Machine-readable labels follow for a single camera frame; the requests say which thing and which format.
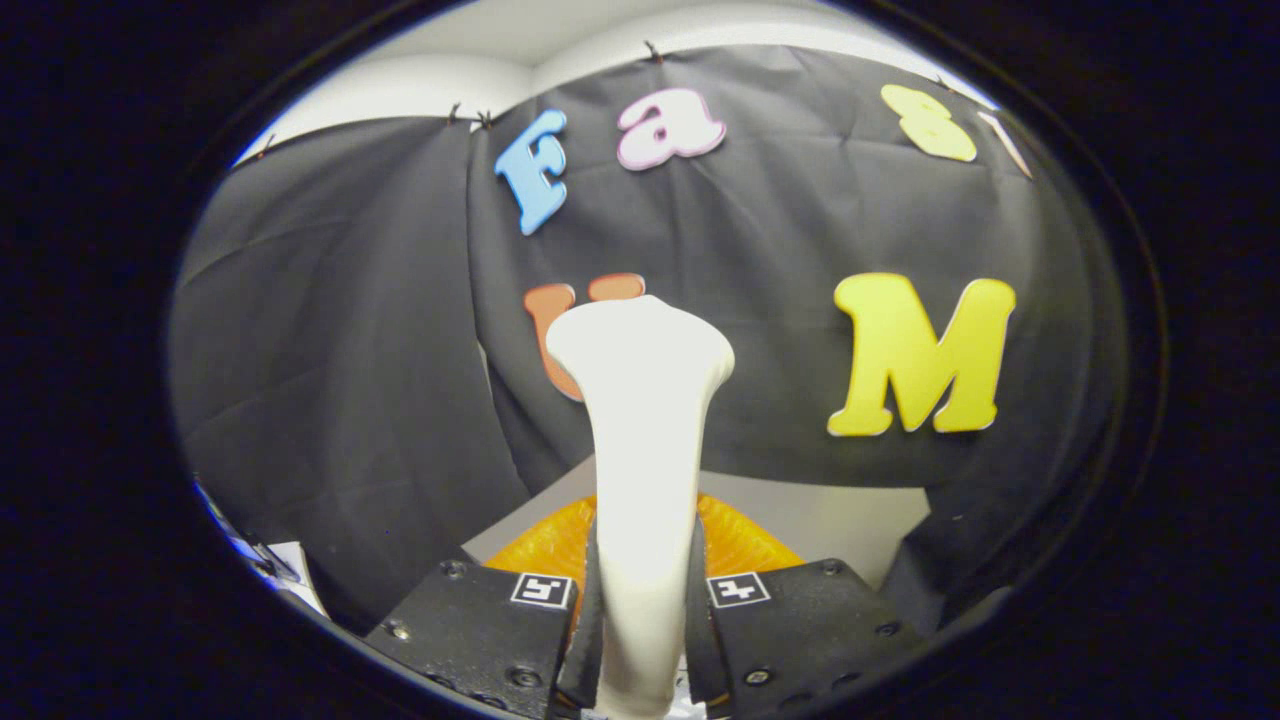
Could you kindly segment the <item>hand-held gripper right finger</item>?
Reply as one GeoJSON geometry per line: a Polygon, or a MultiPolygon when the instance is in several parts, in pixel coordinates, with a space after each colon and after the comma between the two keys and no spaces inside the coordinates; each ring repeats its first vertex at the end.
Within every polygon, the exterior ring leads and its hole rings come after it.
{"type": "Polygon", "coordinates": [[[805,562],[709,495],[696,505],[685,600],[690,700],[772,717],[908,661],[923,638],[845,561],[805,562]]]}

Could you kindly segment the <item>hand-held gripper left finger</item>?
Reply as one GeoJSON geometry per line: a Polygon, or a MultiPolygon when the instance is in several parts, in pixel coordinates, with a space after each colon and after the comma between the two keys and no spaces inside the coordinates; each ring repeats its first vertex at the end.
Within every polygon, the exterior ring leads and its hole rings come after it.
{"type": "Polygon", "coordinates": [[[538,521],[489,562],[440,562],[366,642],[430,682],[529,719],[596,705],[604,601],[596,501],[538,521]]]}

